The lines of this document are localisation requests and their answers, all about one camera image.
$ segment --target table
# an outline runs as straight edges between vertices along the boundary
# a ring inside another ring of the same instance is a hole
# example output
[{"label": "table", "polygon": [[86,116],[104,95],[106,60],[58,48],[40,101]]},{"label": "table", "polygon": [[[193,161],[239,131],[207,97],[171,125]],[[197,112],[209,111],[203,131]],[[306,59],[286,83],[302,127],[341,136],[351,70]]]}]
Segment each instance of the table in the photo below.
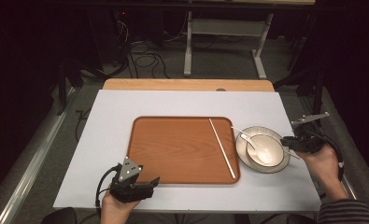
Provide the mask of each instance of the table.
[{"label": "table", "polygon": [[[223,116],[239,129],[264,125],[282,136],[292,134],[280,97],[266,80],[109,79],[94,102],[53,206],[93,208],[101,176],[117,162],[123,162],[133,120],[149,115]],[[303,161],[292,159],[284,170],[268,175],[239,163],[241,177],[236,184],[160,185],[153,197],[135,210],[172,213],[319,210],[319,195]],[[104,188],[111,178],[107,177]]]},{"label": "table", "polygon": [[[314,5],[314,0],[234,0],[235,3],[272,4],[272,5]],[[192,69],[192,34],[204,35],[241,35],[258,36],[259,44],[251,51],[254,64],[256,65],[259,79],[266,79],[263,62],[260,58],[263,45],[268,35],[269,27],[274,14],[269,13],[265,21],[232,21],[232,20],[203,20],[192,19],[192,12],[188,12],[187,22],[187,48],[184,60],[184,76],[189,77]]]}]

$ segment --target sleeve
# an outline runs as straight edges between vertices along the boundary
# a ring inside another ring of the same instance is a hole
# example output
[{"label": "sleeve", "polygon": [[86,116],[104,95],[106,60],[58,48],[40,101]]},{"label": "sleeve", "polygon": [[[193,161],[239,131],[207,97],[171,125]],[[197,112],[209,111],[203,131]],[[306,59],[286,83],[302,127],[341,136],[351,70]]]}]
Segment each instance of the sleeve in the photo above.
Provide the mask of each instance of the sleeve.
[{"label": "sleeve", "polygon": [[352,199],[325,203],[320,207],[318,223],[369,223],[369,209],[366,203]]}]

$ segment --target wooden board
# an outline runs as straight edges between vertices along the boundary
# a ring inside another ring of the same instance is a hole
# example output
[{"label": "wooden board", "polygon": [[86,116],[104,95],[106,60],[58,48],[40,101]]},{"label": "wooden board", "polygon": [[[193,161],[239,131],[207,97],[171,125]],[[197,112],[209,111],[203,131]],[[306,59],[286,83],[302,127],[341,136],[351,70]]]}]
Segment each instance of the wooden board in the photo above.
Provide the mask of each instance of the wooden board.
[{"label": "wooden board", "polygon": [[[212,120],[235,179],[220,149]],[[144,165],[138,182],[160,177],[162,184],[233,184],[240,178],[234,132],[227,118],[139,117],[127,156]]]}]

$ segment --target white table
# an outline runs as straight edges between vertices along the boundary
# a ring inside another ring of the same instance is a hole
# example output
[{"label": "white table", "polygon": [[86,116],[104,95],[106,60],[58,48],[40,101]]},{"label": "white table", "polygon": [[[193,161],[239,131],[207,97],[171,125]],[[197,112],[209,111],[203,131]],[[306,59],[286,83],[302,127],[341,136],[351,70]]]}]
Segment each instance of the white table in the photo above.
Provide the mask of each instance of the white table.
[{"label": "white table", "polygon": [[[281,136],[292,135],[276,92],[102,90],[54,207],[94,208],[97,184],[110,167],[123,162],[133,121],[140,116],[226,117],[239,129],[264,126]],[[153,197],[135,210],[172,213],[319,210],[319,195],[303,161],[291,158],[289,165],[275,174],[258,173],[242,161],[239,166],[241,177],[236,184],[160,185]],[[102,189],[113,175],[107,177]]]}]

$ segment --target table leg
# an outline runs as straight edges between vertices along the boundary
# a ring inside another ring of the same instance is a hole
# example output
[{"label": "table leg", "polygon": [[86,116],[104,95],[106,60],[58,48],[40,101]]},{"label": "table leg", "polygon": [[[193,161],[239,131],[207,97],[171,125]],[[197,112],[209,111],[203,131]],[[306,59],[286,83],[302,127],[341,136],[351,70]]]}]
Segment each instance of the table leg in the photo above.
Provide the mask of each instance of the table leg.
[{"label": "table leg", "polygon": [[266,36],[268,35],[269,27],[271,26],[272,18],[274,17],[274,14],[268,14],[265,25],[263,26],[263,31],[261,33],[259,46],[257,49],[254,49],[252,51],[254,63],[256,65],[257,74],[260,79],[266,79],[265,71],[263,70],[263,62],[261,61],[260,55],[263,50],[263,44],[265,43]]},{"label": "table leg", "polygon": [[185,50],[185,59],[184,59],[184,77],[191,76],[191,67],[192,67],[191,41],[192,41],[192,12],[189,11],[187,21],[187,48]]}]

